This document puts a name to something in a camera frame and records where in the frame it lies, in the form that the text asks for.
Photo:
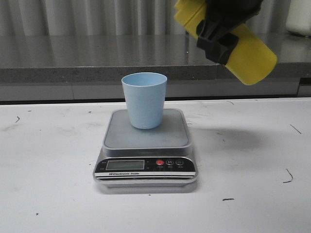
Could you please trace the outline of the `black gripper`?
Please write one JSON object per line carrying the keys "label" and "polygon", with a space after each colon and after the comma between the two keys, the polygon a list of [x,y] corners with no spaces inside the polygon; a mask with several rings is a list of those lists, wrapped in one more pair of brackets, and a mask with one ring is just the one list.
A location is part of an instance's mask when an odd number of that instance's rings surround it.
{"label": "black gripper", "polygon": [[197,47],[205,51],[205,57],[226,65],[239,37],[231,31],[237,25],[257,15],[262,0],[207,0],[206,19],[196,28]]}

